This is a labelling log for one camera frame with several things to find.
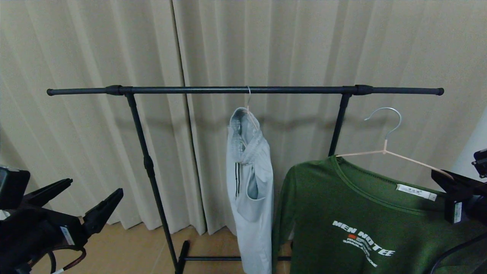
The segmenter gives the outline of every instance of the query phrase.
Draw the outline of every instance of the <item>curtain fold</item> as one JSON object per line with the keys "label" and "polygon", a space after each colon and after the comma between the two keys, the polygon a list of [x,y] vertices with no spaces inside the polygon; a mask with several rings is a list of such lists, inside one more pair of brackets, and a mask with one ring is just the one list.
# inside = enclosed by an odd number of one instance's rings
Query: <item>curtain fold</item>
{"label": "curtain fold", "polygon": [[[350,99],[337,153],[389,149],[449,169],[485,108],[487,2],[5,1],[0,3],[2,164],[30,188],[72,177],[57,211],[83,215],[118,187],[110,223],[161,225],[124,97],[49,97],[47,88],[128,86],[443,87]],[[249,95],[136,95],[171,232],[235,225],[225,185],[227,125]],[[275,195],[294,164],[327,156],[340,95],[254,94]],[[438,188],[390,156],[348,160]]]}

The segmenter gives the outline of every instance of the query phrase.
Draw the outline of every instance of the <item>black metal clothes rack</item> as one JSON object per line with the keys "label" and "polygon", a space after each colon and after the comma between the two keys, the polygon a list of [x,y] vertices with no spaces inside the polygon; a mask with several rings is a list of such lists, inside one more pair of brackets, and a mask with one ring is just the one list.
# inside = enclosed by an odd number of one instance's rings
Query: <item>black metal clothes rack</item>
{"label": "black metal clothes rack", "polygon": [[[442,95],[443,88],[392,88],[392,87],[372,87],[367,85],[342,86],[342,87],[130,87],[113,85],[106,88],[79,88],[79,89],[48,89],[47,94],[53,95],[68,95],[68,94],[110,94],[110,95],[124,95],[129,103],[135,129],[140,141],[142,154],[144,155],[144,167],[147,171],[147,176],[152,186],[157,210],[162,221],[162,227],[166,240],[169,246],[172,263],[174,264],[175,274],[182,274],[184,266],[187,261],[239,261],[239,256],[188,256],[189,241],[184,241],[179,258],[176,257],[174,245],[172,243],[171,235],[169,233],[168,222],[162,206],[161,196],[159,195],[159,188],[155,179],[154,164],[147,150],[147,144],[140,123],[139,113],[137,111],[137,104],[135,102],[134,94],[245,94],[249,89],[254,94],[342,94],[340,100],[340,109],[333,131],[333,137],[330,144],[330,151],[328,156],[335,154],[337,148],[338,137],[345,117],[345,111],[348,102],[352,95],[367,95],[367,94],[431,94]],[[290,261],[290,256],[279,257],[280,261]]]}

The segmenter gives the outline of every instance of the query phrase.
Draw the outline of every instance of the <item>green shirt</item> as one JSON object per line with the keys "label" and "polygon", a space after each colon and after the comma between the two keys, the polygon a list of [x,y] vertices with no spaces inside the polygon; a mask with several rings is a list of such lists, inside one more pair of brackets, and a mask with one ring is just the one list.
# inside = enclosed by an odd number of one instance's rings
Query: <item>green shirt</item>
{"label": "green shirt", "polygon": [[[396,190],[397,184],[433,194],[419,197]],[[272,232],[274,270],[294,227],[291,274],[425,274],[443,252],[487,232],[477,221],[449,224],[443,206],[441,192],[340,157],[298,164],[282,186]],[[450,255],[435,271],[450,273],[487,273],[487,242]]]}

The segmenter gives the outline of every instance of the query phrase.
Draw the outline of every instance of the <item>hanger hook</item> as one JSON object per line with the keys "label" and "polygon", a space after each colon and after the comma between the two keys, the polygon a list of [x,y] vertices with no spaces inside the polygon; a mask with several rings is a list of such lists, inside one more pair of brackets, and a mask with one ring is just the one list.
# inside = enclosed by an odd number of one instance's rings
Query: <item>hanger hook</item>
{"label": "hanger hook", "polygon": [[250,87],[249,86],[247,86],[247,88],[248,88],[248,100],[247,100],[247,109],[248,109],[248,105],[250,103],[250,98],[252,97],[252,92],[250,92]]}
{"label": "hanger hook", "polygon": [[377,111],[381,110],[381,109],[390,109],[394,112],[397,113],[397,115],[399,116],[399,123],[397,124],[397,126],[395,128],[393,128],[391,131],[389,131],[387,134],[386,134],[386,140],[387,138],[389,137],[389,134],[391,134],[394,130],[396,130],[402,123],[402,115],[397,111],[397,109],[395,108],[391,108],[391,107],[383,107],[383,108],[378,108],[376,110],[374,110],[374,112],[372,112],[372,114],[370,114],[370,116],[368,118],[366,118],[364,121],[367,121],[368,119],[370,119],[372,117],[372,115],[374,115],[374,113],[376,113]]}

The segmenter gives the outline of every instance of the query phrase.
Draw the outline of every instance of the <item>tile floor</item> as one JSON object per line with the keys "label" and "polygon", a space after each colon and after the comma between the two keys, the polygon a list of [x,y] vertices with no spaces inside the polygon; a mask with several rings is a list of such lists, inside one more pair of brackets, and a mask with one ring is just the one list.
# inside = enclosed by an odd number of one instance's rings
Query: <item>tile floor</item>
{"label": "tile floor", "polygon": [[[199,236],[192,227],[172,235],[176,255],[179,256],[182,244],[190,240],[189,254],[239,255],[237,238],[223,228],[213,235]],[[85,246],[86,258],[66,274],[173,274],[168,245],[162,228],[149,231],[143,224],[124,230],[120,224],[106,225],[100,234],[93,235]],[[290,254],[286,244],[281,254]],[[57,268],[65,266],[79,256],[74,251],[56,251]],[[278,263],[278,274],[289,273],[290,262]],[[34,266],[32,274],[47,274],[50,270],[49,258],[45,256]],[[239,261],[190,261],[186,263],[185,274],[243,274]]]}

